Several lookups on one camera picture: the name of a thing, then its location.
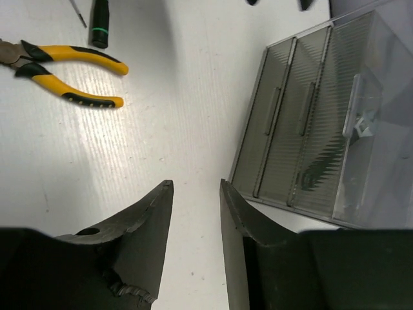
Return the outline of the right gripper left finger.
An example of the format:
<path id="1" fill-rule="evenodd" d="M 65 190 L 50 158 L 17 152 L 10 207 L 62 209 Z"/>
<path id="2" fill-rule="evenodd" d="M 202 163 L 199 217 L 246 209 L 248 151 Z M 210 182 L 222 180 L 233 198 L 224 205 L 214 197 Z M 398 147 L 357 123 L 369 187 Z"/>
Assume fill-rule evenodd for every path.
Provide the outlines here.
<path id="1" fill-rule="evenodd" d="M 2 309 L 150 309 L 157 300 L 174 184 L 79 231 L 1 229 Z"/>

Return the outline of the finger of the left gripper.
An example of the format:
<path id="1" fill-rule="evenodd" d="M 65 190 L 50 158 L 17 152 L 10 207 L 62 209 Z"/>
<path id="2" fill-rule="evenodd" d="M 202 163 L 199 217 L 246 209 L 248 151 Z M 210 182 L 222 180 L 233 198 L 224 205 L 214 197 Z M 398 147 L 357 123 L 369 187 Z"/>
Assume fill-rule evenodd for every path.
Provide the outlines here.
<path id="1" fill-rule="evenodd" d="M 312 6 L 313 2 L 314 0 L 298 0 L 299 9 L 306 11 Z"/>
<path id="2" fill-rule="evenodd" d="M 259 0 L 247 0 L 247 3 L 251 6 L 254 6 L 259 3 Z"/>

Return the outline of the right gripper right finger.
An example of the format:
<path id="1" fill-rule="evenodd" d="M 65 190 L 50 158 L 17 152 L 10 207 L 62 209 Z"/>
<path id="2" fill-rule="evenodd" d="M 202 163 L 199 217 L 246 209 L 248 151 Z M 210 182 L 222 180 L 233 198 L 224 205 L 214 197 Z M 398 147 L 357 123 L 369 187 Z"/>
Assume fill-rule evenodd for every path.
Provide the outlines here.
<path id="1" fill-rule="evenodd" d="M 411 309 L 412 231 L 296 233 L 220 183 L 231 309 Z"/>

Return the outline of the clear plastic drawer organizer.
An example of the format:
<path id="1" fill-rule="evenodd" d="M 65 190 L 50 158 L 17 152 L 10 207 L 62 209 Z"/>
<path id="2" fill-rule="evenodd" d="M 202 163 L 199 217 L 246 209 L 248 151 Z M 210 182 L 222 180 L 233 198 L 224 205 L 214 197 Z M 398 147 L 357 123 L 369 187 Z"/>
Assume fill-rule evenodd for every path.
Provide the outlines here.
<path id="1" fill-rule="evenodd" d="M 412 227 L 412 2 L 373 1 L 266 47 L 232 185 L 345 227 Z"/>

